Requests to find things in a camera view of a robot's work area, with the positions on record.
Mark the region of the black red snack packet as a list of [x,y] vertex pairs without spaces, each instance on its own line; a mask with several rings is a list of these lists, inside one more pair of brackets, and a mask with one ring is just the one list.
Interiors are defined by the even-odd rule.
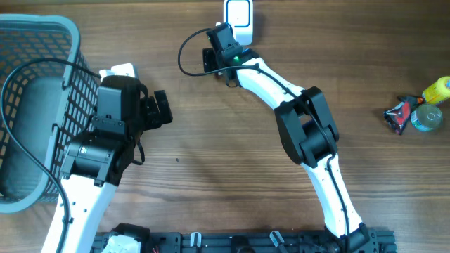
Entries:
[[421,96],[397,96],[399,104],[392,109],[385,110],[383,117],[388,126],[398,135],[402,135],[412,112],[425,102]]

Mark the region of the yellow juice bottle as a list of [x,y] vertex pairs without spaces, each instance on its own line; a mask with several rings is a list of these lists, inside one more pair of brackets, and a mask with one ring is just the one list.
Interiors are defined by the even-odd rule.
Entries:
[[422,97],[425,101],[432,105],[442,104],[449,99],[449,96],[449,76],[439,78],[422,93]]

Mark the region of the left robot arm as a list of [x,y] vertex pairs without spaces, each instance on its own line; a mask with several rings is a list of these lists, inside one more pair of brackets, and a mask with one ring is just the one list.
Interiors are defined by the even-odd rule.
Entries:
[[89,252],[124,170],[141,149],[143,132],[172,122],[163,90],[149,94],[135,77],[113,75],[98,88],[91,130],[83,130],[65,149],[60,170],[64,193],[47,233],[43,252]]

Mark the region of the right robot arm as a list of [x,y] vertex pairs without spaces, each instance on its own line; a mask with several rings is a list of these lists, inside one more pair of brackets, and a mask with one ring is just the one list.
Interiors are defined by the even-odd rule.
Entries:
[[339,133],[323,92],[275,73],[256,52],[241,46],[225,23],[206,34],[215,63],[205,73],[224,73],[274,111],[285,153],[306,170],[316,191],[326,229],[335,238],[334,252],[355,252],[368,242],[368,234],[342,178]]

